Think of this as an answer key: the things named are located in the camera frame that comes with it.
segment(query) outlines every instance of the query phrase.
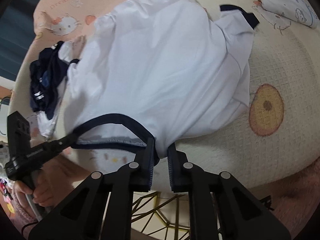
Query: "bedsheet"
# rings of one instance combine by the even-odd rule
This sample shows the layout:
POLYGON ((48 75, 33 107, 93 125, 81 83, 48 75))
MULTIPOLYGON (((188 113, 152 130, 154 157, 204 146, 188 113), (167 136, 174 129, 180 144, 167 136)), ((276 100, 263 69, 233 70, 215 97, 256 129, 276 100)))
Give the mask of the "bedsheet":
MULTIPOLYGON (((29 64, 39 52, 59 40, 79 35, 89 38, 95 19, 122 1, 41 0, 34 12, 36 38, 17 76, 10 113, 18 110, 24 117, 32 115, 29 64)), ((254 12, 260 21, 249 58, 250 107, 214 134, 179 140, 177 149, 206 171, 231 172, 246 187, 284 178, 310 165, 320 155, 319 28, 271 18, 263 14, 257 0, 197 1, 213 20, 219 18, 219 5, 228 3, 254 12)), ((63 110, 67 104, 68 91, 61 105, 57 138, 65 135, 63 110)), ((94 170, 94 151, 68 152, 72 161, 94 170)), ((113 169, 130 161, 110 150, 102 155, 113 169)), ((170 191, 166 159, 154 169, 153 188, 170 191)))

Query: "white shirt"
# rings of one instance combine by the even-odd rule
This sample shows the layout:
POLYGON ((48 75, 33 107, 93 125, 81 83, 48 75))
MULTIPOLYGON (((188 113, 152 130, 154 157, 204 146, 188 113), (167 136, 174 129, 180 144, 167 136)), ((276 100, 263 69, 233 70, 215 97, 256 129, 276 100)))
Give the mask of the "white shirt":
MULTIPOLYGON (((160 158, 179 138, 213 133, 249 105, 254 30, 239 10, 215 22, 195 0, 126 0, 95 22, 78 65, 70 66, 66 132, 121 113, 156 138, 160 158)), ((136 138, 107 124, 85 141, 136 138)))

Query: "skin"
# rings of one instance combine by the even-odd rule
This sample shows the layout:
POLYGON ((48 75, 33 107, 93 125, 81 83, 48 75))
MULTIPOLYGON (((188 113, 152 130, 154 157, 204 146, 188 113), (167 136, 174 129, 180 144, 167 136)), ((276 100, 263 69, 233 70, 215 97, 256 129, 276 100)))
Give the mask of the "skin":
POLYGON ((31 217, 35 218, 25 194, 33 194, 34 203, 40 206, 55 207, 74 189, 73 182, 81 181, 89 175, 89 171, 60 154, 44 164, 39 172, 34 191, 22 181, 16 181, 13 187, 20 205, 31 217))

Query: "blue curtain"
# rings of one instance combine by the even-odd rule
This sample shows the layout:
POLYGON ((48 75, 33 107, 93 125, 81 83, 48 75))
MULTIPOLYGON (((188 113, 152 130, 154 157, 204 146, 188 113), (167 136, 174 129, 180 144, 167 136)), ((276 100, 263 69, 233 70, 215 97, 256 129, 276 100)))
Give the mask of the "blue curtain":
POLYGON ((0 76, 16 80, 31 45, 33 11, 39 0, 12 0, 0 18, 0 76))

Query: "cartoon cat print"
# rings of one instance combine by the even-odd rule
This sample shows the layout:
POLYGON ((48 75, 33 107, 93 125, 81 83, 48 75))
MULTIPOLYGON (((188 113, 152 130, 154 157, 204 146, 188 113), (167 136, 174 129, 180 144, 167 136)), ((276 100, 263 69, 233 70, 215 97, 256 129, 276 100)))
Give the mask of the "cartoon cat print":
POLYGON ((52 33, 57 36, 67 35, 80 25, 79 21, 69 15, 63 18, 57 17, 55 20, 52 20, 51 23, 50 29, 52 30, 52 33))
POLYGON ((296 9, 296 19, 298 23, 305 23, 307 21, 303 14, 303 11, 301 11, 299 8, 296 9))
POLYGON ((261 3, 259 1, 254 2, 256 6, 252 6, 252 8, 261 14, 263 18, 265 18, 269 23, 273 25, 274 29, 278 29, 282 34, 282 31, 291 26, 291 20, 283 17, 281 15, 266 11, 262 8, 261 3))

